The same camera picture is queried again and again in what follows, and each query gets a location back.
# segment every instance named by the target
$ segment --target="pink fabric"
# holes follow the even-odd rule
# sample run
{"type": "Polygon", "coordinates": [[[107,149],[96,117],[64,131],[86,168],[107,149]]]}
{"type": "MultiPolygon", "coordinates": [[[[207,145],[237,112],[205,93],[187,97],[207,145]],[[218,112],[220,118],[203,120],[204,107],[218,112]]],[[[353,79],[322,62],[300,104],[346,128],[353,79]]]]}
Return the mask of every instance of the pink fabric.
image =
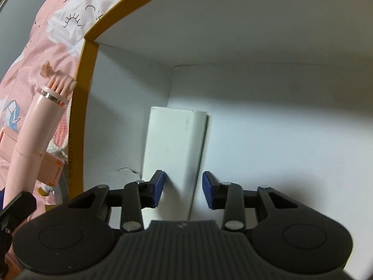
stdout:
{"type": "MultiPolygon", "coordinates": [[[[54,70],[75,76],[83,46],[83,36],[107,10],[120,0],[46,0],[32,25],[29,42],[12,64],[0,84],[1,125],[15,131],[22,124],[38,85],[43,82],[41,66],[50,61],[54,70]]],[[[57,129],[53,142],[61,146],[67,138],[66,114],[57,129]]],[[[0,158],[0,188],[4,188],[9,164],[0,158]]],[[[42,197],[37,190],[37,211],[45,212],[45,204],[54,204],[53,196],[42,197]]]]}

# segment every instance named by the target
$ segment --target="silver ring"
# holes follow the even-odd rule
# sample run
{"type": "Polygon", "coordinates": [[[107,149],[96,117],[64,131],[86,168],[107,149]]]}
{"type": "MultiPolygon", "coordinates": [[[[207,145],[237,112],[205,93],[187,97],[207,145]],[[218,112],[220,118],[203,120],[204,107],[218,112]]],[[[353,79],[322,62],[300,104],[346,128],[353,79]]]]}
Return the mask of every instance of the silver ring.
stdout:
{"type": "Polygon", "coordinates": [[[47,92],[45,90],[41,90],[41,94],[42,96],[46,97],[47,99],[53,101],[54,103],[58,104],[59,106],[62,106],[62,107],[65,107],[66,106],[66,103],[65,102],[62,102],[61,100],[57,99],[56,97],[54,97],[50,92],[47,92]]]}

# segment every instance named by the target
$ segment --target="silver screw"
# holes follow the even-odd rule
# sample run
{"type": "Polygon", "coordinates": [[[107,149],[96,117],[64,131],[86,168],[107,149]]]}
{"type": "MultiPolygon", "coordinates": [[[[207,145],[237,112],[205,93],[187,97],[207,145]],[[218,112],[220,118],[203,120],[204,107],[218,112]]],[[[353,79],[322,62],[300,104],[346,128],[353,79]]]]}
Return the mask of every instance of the silver screw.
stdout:
{"type": "Polygon", "coordinates": [[[127,232],[137,231],[141,228],[141,224],[137,221],[127,221],[122,225],[123,229],[127,232]]]}
{"type": "Polygon", "coordinates": [[[229,230],[236,231],[242,229],[244,227],[244,224],[238,220],[230,220],[225,222],[224,226],[229,230]]]}

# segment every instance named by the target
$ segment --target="rectangular white object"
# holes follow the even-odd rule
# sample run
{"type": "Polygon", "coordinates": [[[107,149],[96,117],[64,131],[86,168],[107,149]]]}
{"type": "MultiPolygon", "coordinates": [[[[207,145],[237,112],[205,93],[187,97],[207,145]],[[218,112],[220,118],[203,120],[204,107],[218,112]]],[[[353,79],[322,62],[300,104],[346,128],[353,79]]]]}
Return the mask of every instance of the rectangular white object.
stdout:
{"type": "Polygon", "coordinates": [[[158,169],[166,181],[156,209],[143,209],[144,226],[151,220],[187,220],[191,210],[206,131],[207,114],[194,110],[152,107],[142,179],[158,169]]]}

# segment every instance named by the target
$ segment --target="ribbed black surface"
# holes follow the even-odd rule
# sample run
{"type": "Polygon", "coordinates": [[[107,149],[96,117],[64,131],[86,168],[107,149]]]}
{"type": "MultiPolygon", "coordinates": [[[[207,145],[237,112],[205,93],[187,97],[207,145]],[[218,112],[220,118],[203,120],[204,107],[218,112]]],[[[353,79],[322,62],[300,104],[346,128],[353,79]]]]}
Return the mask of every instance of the ribbed black surface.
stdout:
{"type": "Polygon", "coordinates": [[[121,237],[96,266],[72,275],[48,277],[29,271],[19,279],[66,280],[351,280],[341,270],[294,275],[262,260],[241,233],[220,230],[214,221],[154,221],[141,233],[121,237]]]}

